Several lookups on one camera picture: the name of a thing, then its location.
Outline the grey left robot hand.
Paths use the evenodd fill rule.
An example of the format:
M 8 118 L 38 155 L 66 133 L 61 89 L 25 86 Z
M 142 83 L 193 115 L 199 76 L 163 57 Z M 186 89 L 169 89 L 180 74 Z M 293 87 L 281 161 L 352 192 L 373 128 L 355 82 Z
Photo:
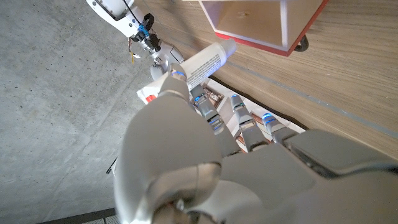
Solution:
M 244 117 L 247 153 L 223 155 L 175 64 L 132 119 L 114 173 L 122 223 L 396 223 L 397 160 L 319 129 Z

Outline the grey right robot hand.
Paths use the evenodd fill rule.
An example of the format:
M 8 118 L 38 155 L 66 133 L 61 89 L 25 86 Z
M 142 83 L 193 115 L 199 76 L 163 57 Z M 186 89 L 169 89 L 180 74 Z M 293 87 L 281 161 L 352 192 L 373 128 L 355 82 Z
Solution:
M 150 67 L 150 74 L 153 80 L 159 79 L 169 66 L 173 63 L 182 63 L 183 55 L 174 45 L 168 42 L 160 43 L 160 50 L 150 55 L 154 59 L 154 63 Z

